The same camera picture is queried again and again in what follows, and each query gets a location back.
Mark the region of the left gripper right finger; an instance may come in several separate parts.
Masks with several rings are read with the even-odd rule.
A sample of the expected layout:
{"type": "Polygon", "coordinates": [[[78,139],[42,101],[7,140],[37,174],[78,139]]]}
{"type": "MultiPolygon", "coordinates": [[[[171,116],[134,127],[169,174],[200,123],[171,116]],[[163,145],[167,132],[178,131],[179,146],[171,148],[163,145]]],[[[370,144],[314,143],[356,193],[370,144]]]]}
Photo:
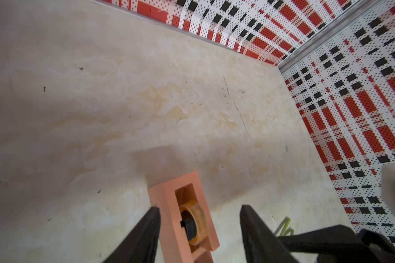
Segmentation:
{"type": "Polygon", "coordinates": [[[248,263],[297,262],[249,205],[241,207],[240,226],[248,263]]]}

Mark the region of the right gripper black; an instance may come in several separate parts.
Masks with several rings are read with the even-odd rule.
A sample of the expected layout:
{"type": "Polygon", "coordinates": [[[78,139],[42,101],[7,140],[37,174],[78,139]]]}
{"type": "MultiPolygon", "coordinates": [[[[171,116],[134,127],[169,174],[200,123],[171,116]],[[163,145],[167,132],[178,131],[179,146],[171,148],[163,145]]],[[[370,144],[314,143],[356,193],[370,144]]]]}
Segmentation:
{"type": "Polygon", "coordinates": [[[356,234],[344,225],[335,225],[300,235],[279,237],[291,252],[318,254],[319,261],[336,263],[395,263],[395,247],[385,236],[361,230],[356,234]]]}

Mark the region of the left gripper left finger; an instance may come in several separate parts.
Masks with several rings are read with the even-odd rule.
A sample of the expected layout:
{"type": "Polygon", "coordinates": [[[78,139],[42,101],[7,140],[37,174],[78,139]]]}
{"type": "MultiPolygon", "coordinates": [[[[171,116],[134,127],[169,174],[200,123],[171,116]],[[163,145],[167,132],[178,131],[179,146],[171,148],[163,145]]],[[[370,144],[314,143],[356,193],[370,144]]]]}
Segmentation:
{"type": "Polygon", "coordinates": [[[160,209],[151,207],[104,261],[106,263],[153,263],[156,257],[160,228],[160,209]]]}

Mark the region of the artificial flower bouquet green stems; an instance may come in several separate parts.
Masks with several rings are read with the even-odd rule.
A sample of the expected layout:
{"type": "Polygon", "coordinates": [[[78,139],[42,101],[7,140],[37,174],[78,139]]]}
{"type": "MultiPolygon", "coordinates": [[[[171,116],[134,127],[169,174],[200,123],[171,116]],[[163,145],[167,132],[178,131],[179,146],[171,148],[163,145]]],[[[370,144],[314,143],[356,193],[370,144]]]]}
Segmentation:
{"type": "Polygon", "coordinates": [[[278,237],[293,236],[294,229],[290,227],[290,223],[291,219],[289,217],[285,217],[278,228],[274,231],[274,235],[278,237]]]}

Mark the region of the pink tape dispenser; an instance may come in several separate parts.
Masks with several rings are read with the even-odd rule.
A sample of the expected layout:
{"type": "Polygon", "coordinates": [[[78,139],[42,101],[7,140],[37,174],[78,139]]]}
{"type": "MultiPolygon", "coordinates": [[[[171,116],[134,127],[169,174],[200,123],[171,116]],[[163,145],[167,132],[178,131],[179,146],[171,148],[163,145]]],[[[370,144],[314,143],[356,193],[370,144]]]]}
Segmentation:
{"type": "Polygon", "coordinates": [[[210,210],[197,172],[148,188],[150,203],[160,209],[160,243],[166,263],[212,263],[211,253],[219,246],[210,210]],[[196,200],[205,213],[208,236],[197,246],[190,245],[181,227],[180,206],[196,200]]]}

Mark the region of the clear tape roll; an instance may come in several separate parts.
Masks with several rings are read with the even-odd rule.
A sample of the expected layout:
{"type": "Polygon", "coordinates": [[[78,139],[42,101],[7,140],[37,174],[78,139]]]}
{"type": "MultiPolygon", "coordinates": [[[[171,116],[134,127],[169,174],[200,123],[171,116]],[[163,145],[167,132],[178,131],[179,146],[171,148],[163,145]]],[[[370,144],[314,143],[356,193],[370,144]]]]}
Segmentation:
{"type": "Polygon", "coordinates": [[[207,236],[207,220],[203,209],[196,200],[180,206],[181,227],[184,228],[190,245],[199,245],[207,236]]]}

